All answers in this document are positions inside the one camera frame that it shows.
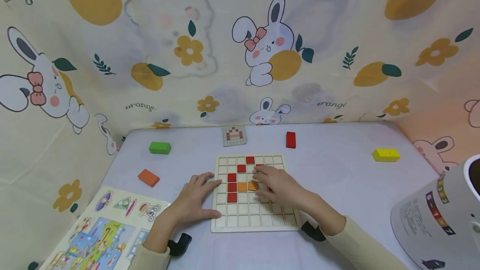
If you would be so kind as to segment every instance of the green block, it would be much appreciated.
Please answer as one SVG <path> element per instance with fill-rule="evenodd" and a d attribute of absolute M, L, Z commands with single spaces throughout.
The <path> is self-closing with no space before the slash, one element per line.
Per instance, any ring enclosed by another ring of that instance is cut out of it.
<path fill-rule="evenodd" d="M 170 143 L 152 142 L 148 149 L 151 153 L 155 154 L 169 154 L 172 147 Z"/>

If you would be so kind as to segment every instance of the pink bow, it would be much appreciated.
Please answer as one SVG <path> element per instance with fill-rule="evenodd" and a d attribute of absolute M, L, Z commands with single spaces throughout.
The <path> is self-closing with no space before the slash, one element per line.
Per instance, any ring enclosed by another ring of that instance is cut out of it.
<path fill-rule="evenodd" d="M 255 49 L 255 46 L 256 44 L 267 34 L 267 30 L 264 29 L 263 27 L 259 27 L 257 29 L 257 33 L 255 34 L 255 36 L 253 37 L 252 40 L 246 40 L 245 41 L 245 47 L 247 47 L 247 49 L 249 51 L 253 51 L 253 49 Z"/>
<path fill-rule="evenodd" d="M 33 86 L 33 93 L 30 95 L 32 105 L 44 105 L 47 103 L 47 98 L 43 93 L 43 76 L 40 72 L 30 72 L 27 75 L 28 81 Z"/>

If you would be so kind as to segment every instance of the pattern card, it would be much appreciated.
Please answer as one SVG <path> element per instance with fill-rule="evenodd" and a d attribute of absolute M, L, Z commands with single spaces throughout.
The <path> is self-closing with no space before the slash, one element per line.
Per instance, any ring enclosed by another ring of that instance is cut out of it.
<path fill-rule="evenodd" d="M 245 133 L 245 127 L 224 127 L 222 128 L 223 133 L 223 146 L 236 146 L 243 145 L 247 143 L 247 135 Z"/>
<path fill-rule="evenodd" d="M 253 185 L 253 167 L 269 165 L 285 168 L 284 157 L 276 155 L 239 155 L 217 157 L 215 179 L 222 183 L 214 190 L 213 207 L 222 217 L 212 220 L 213 233 L 293 231 L 300 229 L 298 211 L 258 197 Z M 267 190 L 262 182 L 258 189 Z"/>

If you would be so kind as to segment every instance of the wooden pixel board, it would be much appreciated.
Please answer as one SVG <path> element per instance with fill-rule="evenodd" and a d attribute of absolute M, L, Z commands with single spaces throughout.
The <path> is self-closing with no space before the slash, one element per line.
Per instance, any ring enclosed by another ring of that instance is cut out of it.
<path fill-rule="evenodd" d="M 214 190 L 213 208 L 222 217 L 212 220 L 213 233 L 294 231 L 300 229 L 297 210 L 272 203 L 248 190 L 248 182 L 255 165 L 269 165 L 278 169 L 287 167 L 284 157 L 274 155 L 219 156 L 215 163 L 215 179 L 222 184 Z M 259 189 L 268 189 L 259 182 Z"/>
<path fill-rule="evenodd" d="M 127 270 L 155 217 L 169 205 L 102 187 L 40 270 Z"/>

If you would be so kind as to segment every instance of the child's hand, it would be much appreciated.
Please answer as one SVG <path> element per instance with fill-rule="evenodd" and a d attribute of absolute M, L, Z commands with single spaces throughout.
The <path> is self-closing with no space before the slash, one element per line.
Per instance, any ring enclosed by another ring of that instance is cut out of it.
<path fill-rule="evenodd" d="M 258 190 L 255 192 L 256 195 L 265 196 L 282 206 L 303 210 L 305 197 L 310 192 L 297 183 L 285 170 L 272 166 L 257 166 L 254 169 L 257 173 L 253 175 L 253 178 L 266 183 L 273 191 Z"/>
<path fill-rule="evenodd" d="M 177 199 L 165 212 L 169 211 L 177 223 L 220 218 L 219 211 L 202 209 L 203 198 L 222 182 L 221 180 L 207 182 L 212 177 L 214 173 L 211 172 L 192 176 L 190 182 L 183 186 Z"/>

